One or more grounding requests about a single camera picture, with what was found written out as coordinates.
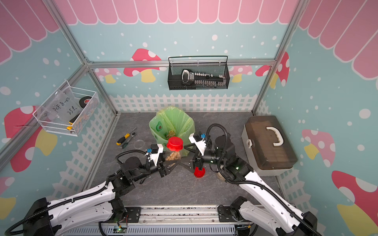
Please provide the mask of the clear plastic bag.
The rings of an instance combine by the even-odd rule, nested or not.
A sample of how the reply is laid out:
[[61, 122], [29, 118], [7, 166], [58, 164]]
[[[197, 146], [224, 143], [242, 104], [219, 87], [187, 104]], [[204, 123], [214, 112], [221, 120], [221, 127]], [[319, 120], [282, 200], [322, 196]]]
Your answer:
[[71, 87], [66, 87], [56, 90], [45, 106], [42, 106], [39, 119], [43, 125], [62, 124], [68, 127], [69, 121], [76, 115], [80, 115], [82, 110]]

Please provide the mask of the socket set in basket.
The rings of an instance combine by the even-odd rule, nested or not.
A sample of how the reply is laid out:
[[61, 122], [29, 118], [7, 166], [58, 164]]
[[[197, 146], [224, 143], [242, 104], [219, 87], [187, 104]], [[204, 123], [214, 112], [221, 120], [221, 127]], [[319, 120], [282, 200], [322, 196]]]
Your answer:
[[220, 88], [227, 85], [227, 78], [223, 75], [215, 76], [213, 74], [192, 72], [184, 69], [181, 77], [182, 84], [194, 86], [195, 88]]

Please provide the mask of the black tape roll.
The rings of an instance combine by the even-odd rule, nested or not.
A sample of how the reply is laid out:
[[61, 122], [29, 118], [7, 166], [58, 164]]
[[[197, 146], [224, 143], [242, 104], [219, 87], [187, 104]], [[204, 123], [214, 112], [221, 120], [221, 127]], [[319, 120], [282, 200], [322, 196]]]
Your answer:
[[80, 100], [79, 100], [79, 105], [81, 108], [85, 108], [87, 106], [87, 104], [90, 102], [90, 100], [92, 99], [91, 96], [85, 96], [85, 97], [82, 97]]

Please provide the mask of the green bag trash bin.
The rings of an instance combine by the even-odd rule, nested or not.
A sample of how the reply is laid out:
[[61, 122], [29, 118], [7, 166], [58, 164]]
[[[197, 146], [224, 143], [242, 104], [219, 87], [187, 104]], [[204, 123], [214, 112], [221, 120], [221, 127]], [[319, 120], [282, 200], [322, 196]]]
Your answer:
[[183, 110], [177, 107], [167, 107], [157, 112], [156, 116], [149, 122], [149, 127], [157, 144], [162, 144], [164, 151], [168, 139], [165, 136], [170, 130], [176, 132], [176, 137], [183, 140], [184, 146], [190, 144], [189, 136], [195, 132], [194, 120]]

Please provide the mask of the beige lid jar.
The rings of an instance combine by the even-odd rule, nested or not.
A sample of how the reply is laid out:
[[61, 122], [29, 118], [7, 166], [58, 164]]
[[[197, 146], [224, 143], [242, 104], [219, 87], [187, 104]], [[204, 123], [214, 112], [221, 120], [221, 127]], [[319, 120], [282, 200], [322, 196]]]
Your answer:
[[216, 173], [216, 176], [217, 176], [217, 178], [219, 179], [219, 180], [221, 180], [221, 181], [225, 181], [225, 178], [220, 174], [220, 173]]

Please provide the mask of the yellow black tool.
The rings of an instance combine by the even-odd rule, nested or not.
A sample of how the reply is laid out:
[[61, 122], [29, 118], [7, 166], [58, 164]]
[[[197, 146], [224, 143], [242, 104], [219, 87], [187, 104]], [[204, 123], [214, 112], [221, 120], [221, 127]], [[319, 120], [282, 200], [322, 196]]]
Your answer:
[[72, 119], [69, 121], [70, 126], [67, 127], [67, 130], [69, 130], [69, 131], [73, 131], [73, 124], [75, 123], [75, 121], [77, 120], [78, 117], [79, 117], [79, 114], [76, 115], [74, 118], [72, 118]]

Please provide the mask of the black mesh wall basket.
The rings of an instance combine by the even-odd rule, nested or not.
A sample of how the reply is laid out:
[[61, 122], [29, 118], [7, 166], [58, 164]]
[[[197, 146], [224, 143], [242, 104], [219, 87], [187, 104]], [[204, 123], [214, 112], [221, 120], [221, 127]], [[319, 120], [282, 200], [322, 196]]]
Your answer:
[[169, 57], [169, 89], [228, 89], [227, 62], [228, 56]]

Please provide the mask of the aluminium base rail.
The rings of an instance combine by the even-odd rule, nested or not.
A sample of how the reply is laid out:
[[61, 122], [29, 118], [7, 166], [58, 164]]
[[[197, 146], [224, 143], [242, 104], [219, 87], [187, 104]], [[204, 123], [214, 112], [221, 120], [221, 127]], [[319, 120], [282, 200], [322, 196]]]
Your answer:
[[286, 210], [290, 208], [297, 215], [303, 212], [291, 204], [272, 205], [274, 213], [263, 205], [254, 205], [244, 199], [236, 199], [230, 206], [129, 206], [129, 216], [123, 222], [84, 223], [69, 225], [63, 236], [241, 236], [257, 226], [274, 236], [282, 229], [282, 218], [291, 228], [298, 226], [294, 217]]

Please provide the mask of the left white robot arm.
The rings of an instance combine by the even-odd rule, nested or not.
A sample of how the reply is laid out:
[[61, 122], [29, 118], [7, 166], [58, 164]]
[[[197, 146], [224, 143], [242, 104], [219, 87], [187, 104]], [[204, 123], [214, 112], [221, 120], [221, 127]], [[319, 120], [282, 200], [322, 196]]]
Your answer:
[[177, 160], [165, 159], [162, 145], [152, 144], [150, 149], [127, 150], [116, 155], [120, 169], [106, 180], [88, 190], [59, 200], [35, 201], [26, 216], [10, 226], [6, 236], [57, 236], [73, 228], [97, 222], [99, 225], [117, 223], [120, 230], [127, 228], [131, 216], [121, 197], [143, 183], [153, 173], [161, 177], [170, 174]]

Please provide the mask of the peanut pile in bin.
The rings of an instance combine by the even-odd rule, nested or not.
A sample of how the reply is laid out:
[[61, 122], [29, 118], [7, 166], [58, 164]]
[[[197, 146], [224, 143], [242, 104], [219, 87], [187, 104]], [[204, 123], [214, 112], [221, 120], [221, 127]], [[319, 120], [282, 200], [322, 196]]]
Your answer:
[[167, 139], [170, 139], [172, 137], [176, 137], [176, 132], [174, 130], [170, 130], [167, 133], [165, 133], [165, 136]]

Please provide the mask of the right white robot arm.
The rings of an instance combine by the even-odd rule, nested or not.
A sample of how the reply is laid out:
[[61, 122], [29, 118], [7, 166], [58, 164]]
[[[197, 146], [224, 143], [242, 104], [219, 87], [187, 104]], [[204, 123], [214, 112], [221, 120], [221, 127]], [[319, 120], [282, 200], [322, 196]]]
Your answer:
[[237, 198], [230, 207], [236, 221], [250, 221], [274, 236], [318, 236], [318, 219], [302, 212], [276, 193], [248, 162], [240, 158], [230, 141], [230, 134], [220, 124], [212, 124], [206, 133], [192, 133], [184, 148], [194, 153], [194, 170], [203, 164], [216, 165], [225, 182], [237, 185], [252, 195], [263, 208], [245, 198]]

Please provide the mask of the brown lid storage box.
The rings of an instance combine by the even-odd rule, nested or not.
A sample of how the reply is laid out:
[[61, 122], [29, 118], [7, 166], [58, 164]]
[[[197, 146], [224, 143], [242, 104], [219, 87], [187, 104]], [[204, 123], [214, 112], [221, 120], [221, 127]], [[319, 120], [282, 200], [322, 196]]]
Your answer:
[[249, 164], [261, 177], [279, 176], [298, 161], [275, 116], [249, 117], [242, 140]]

